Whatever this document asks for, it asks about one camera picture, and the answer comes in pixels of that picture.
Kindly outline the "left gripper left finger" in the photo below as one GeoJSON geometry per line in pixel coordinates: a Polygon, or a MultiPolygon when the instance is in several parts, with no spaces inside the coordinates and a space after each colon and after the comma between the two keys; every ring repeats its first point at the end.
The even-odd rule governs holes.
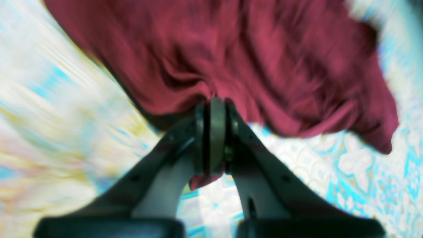
{"type": "Polygon", "coordinates": [[[35,238],[185,238],[176,218],[186,184],[203,173],[207,107],[175,124],[115,185],[85,207],[43,218],[35,238]]]}

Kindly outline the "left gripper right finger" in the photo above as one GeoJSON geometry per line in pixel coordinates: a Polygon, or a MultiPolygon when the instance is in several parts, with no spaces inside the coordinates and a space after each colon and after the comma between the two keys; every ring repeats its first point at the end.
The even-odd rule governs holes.
{"type": "Polygon", "coordinates": [[[236,184],[244,220],[238,238],[385,238],[381,223],[338,209],[307,187],[260,142],[225,99],[225,171],[236,184]]]}

